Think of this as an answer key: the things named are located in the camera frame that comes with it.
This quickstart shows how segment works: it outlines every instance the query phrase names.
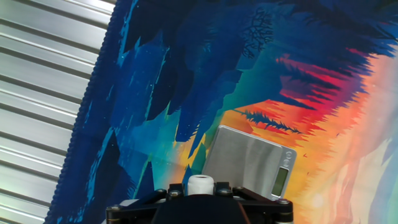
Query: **bolt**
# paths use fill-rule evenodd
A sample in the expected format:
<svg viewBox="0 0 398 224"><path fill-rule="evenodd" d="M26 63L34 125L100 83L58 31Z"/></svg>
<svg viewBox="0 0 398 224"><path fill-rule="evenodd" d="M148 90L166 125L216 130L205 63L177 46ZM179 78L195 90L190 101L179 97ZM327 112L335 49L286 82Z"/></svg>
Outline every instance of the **bolt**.
<svg viewBox="0 0 398 224"><path fill-rule="evenodd" d="M230 192L231 192L231 191L228 190L228 189L219 189L219 190L217 190L217 193L223 194L223 195L228 194L228 193L230 193Z"/></svg>
<svg viewBox="0 0 398 224"><path fill-rule="evenodd" d="M278 202L279 204L281 204L281 205L287 205L287 204L289 204L289 201L288 201L287 199L284 199L284 198L278 199L277 202Z"/></svg>
<svg viewBox="0 0 398 224"><path fill-rule="evenodd" d="M171 197L177 197L177 196L179 196L180 194L181 194L181 192L180 192L179 190L172 190L172 191L169 192L169 195L170 195Z"/></svg>
<svg viewBox="0 0 398 224"><path fill-rule="evenodd" d="M112 205L110 207L108 207L108 210L120 210L122 208L122 206L120 205Z"/></svg>

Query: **silver digital scale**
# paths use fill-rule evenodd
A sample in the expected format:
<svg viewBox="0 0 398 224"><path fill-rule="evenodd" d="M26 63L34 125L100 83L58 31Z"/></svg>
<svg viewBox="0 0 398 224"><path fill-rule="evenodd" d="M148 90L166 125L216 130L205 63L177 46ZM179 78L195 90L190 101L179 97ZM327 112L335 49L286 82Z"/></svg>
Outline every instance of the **silver digital scale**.
<svg viewBox="0 0 398 224"><path fill-rule="evenodd" d="M296 157L293 149L219 126L202 174L277 200L285 194Z"/></svg>

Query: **scale button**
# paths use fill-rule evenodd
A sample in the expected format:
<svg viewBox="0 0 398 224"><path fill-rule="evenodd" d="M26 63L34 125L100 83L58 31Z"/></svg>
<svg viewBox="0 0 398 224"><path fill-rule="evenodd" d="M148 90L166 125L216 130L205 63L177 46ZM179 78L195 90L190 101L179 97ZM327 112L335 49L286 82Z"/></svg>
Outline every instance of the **scale button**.
<svg viewBox="0 0 398 224"><path fill-rule="evenodd" d="M286 152L286 158L291 159L292 158L292 152Z"/></svg>
<svg viewBox="0 0 398 224"><path fill-rule="evenodd" d="M289 166L289 160L288 159L285 159L284 160L284 167L288 167Z"/></svg>

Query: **corrugated metal wall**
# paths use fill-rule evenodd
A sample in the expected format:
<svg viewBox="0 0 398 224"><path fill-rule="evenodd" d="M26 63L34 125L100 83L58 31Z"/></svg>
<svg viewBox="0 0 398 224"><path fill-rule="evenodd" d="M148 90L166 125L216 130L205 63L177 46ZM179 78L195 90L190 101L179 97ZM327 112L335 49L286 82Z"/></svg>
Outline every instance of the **corrugated metal wall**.
<svg viewBox="0 0 398 224"><path fill-rule="evenodd" d="M0 223L43 223L112 0L0 0Z"/></svg>

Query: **painted landscape artwork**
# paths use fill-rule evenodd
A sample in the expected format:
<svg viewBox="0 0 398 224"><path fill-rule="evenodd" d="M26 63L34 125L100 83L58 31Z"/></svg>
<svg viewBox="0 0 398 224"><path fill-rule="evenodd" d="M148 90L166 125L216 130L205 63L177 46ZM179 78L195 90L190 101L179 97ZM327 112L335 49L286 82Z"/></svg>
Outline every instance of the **painted landscape artwork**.
<svg viewBox="0 0 398 224"><path fill-rule="evenodd" d="M199 174L221 124L297 151L295 223L398 223L398 2L118 0L46 223Z"/></svg>

